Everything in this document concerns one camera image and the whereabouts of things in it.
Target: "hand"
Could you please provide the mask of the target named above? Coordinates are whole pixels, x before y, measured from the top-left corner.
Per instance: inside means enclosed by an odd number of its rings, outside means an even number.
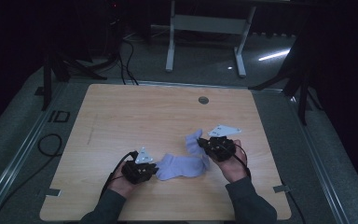
[[[246,158],[246,155],[241,150],[241,141],[240,140],[234,140],[235,146],[235,155],[243,161],[247,165],[248,161]],[[228,182],[233,183],[237,180],[240,180],[247,176],[245,169],[243,165],[237,161],[234,157],[231,157],[230,159],[226,161],[213,161],[216,163],[219,168],[222,170],[223,176],[228,180]]]
[[[123,176],[123,173],[121,173],[121,168],[124,166],[126,162],[122,162],[120,166],[118,166],[115,174],[113,175],[114,180],[110,182],[110,184],[107,186],[108,189],[111,189],[124,198],[129,198],[131,193],[138,187],[138,185],[133,185],[130,181],[126,179],[125,176]]]

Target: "table frame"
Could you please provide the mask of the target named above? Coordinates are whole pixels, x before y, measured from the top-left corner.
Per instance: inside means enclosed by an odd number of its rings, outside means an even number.
[[[238,75],[240,77],[246,77],[245,66],[243,64],[242,58],[242,51],[243,46],[245,45],[246,37],[249,34],[255,10],[255,6],[251,7],[246,20],[179,15],[175,14],[175,0],[172,0],[170,45],[168,46],[168,55],[165,70],[167,72],[171,72],[173,70],[173,57],[175,53],[175,30],[213,32],[221,34],[241,35],[240,44],[234,48],[234,56],[237,62]]]

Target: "gray sleeve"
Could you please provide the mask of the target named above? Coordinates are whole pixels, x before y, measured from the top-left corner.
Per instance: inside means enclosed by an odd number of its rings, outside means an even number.
[[[120,194],[107,189],[103,197],[98,201],[94,211],[87,213],[80,220],[81,224],[104,224],[117,223],[118,216],[126,199]]]
[[[249,177],[227,184],[226,189],[234,207],[237,223],[276,223],[275,208],[257,195]]]

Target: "black cable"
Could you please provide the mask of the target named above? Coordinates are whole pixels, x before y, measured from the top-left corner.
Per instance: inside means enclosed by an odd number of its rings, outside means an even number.
[[[295,204],[295,207],[296,207],[298,213],[299,213],[300,216],[301,216],[302,222],[303,222],[304,224],[306,224],[304,215],[302,214],[301,209],[300,209],[300,207],[298,206],[298,204],[297,204],[297,202],[296,202],[296,200],[295,200],[295,197],[293,197],[292,192],[288,191],[287,194],[289,194],[290,198],[292,199],[293,203]]]
[[[48,154],[46,152],[43,152],[43,150],[40,148],[40,143],[43,139],[47,138],[47,137],[50,137],[50,136],[56,136],[60,143],[59,143],[59,146],[57,147],[56,151],[54,152],[54,154]],[[46,166],[48,166],[51,161],[58,157],[58,156],[61,156],[62,153],[59,153],[60,149],[61,149],[61,146],[62,146],[62,138],[57,135],[56,133],[50,133],[50,134],[47,134],[45,136],[43,136],[41,139],[39,139],[39,142],[37,144],[37,147],[39,149],[39,151],[43,154],[43,155],[46,155],[48,157],[50,157],[50,159],[48,159],[48,161],[42,166],[40,167],[36,172],[34,172],[30,177],[28,177],[25,181],[23,181],[18,187],[16,187],[10,194],[8,194],[6,196],[6,198],[2,201],[1,205],[0,205],[0,212],[1,210],[4,208],[5,204],[8,202],[8,200],[19,190],[21,189],[28,181],[30,181],[32,178],[34,178],[34,176],[36,176],[37,174],[39,174],[40,171],[42,171],[43,169],[45,169]]]
[[[125,68],[127,70],[127,75],[130,77],[132,83],[135,82],[136,85],[139,85],[138,82],[136,81],[135,77],[133,76],[132,72],[130,72],[130,60],[131,60],[131,57],[132,57],[132,54],[133,54],[133,44],[130,41],[125,40],[125,39],[123,39],[123,42],[128,44],[128,45],[130,45],[130,47],[131,47],[131,54],[130,54],[130,57],[127,60],[127,64],[125,66]]]
[[[51,136],[56,136],[59,141],[60,141],[60,144],[58,146],[58,148],[61,148],[62,146],[62,139],[59,135],[57,135],[56,133],[49,133],[49,134],[46,134],[45,136],[43,136],[41,139],[39,139],[39,141],[37,142],[37,149],[39,150],[40,153],[42,153],[43,155],[47,156],[47,157],[59,157],[62,155],[62,153],[57,153],[55,152],[54,154],[48,154],[47,152],[44,152],[42,147],[40,146],[42,141],[45,139],[45,138],[48,138],[48,137],[51,137]]]
[[[237,155],[235,155],[235,153],[230,152],[226,147],[224,147],[220,144],[217,144],[217,145],[222,147],[225,151],[227,151],[229,154],[231,154],[231,156],[233,156],[237,161],[239,161],[242,164],[243,169],[245,170],[245,173],[249,176],[250,179],[252,179],[251,170],[249,170],[248,166]],[[248,156],[246,155],[245,150],[243,150],[243,148],[238,146],[237,144],[233,144],[233,145],[235,147],[239,147],[243,151],[243,154],[245,154],[245,157],[246,157],[246,161],[248,161]]]
[[[121,66],[120,66],[120,74],[121,74],[121,80],[123,81],[123,84],[124,85],[127,85],[127,83],[126,83],[126,80],[124,80],[124,71],[123,71],[123,66],[124,66],[124,64],[123,64],[123,60],[121,59],[121,54],[119,53],[118,54],[118,61],[120,62],[120,64],[121,64]]]
[[[241,146],[239,146],[239,145],[237,145],[237,144],[234,144],[234,145],[237,146],[237,147],[239,147],[239,148],[243,151],[243,153],[245,154],[245,156],[246,156],[245,150],[243,150],[243,148],[242,148]],[[292,195],[292,193],[291,193],[290,191],[287,192],[287,193],[289,194],[290,198],[292,199],[293,203],[295,204],[295,207],[296,207],[298,213],[300,214],[303,223],[305,224],[305,223],[306,223],[306,222],[305,222],[305,218],[304,218],[304,216],[303,216],[303,214],[302,214],[302,212],[301,212],[301,209],[299,208],[299,206],[298,206],[298,204],[297,204],[295,198],[293,197],[293,195]]]
[[[124,175],[122,175],[122,176],[120,176],[120,177],[113,178],[113,175],[115,175],[115,173],[116,173],[118,167],[120,166],[120,164],[121,164],[124,160],[126,160],[127,157],[129,157],[132,153],[133,153],[133,152],[129,152],[129,153],[127,153],[123,158],[121,158],[121,160],[118,162],[117,166],[115,167],[115,170],[113,170],[113,172],[110,173],[110,175],[107,177],[106,182],[105,182],[105,184],[103,185],[103,190],[101,191],[100,199],[101,199],[101,197],[103,197],[103,194],[104,194],[104,192],[106,191],[107,186],[110,184],[110,182],[112,182],[113,180],[119,179],[119,178],[121,178],[121,177],[124,176]]]

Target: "wooden tabletop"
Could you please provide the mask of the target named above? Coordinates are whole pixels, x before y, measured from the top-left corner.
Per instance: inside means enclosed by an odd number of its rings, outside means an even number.
[[[203,105],[199,98],[209,103]],[[79,220],[98,202],[106,178],[128,152],[145,147],[160,161],[166,153],[188,155],[185,136],[216,125],[242,129],[228,138],[240,139],[248,156],[257,193],[271,203],[278,219],[291,211],[281,185],[252,94],[247,90],[169,87],[89,86],[40,217],[48,221]],[[233,220],[227,181],[211,162],[204,175],[160,181],[153,176],[126,201],[120,220]]]

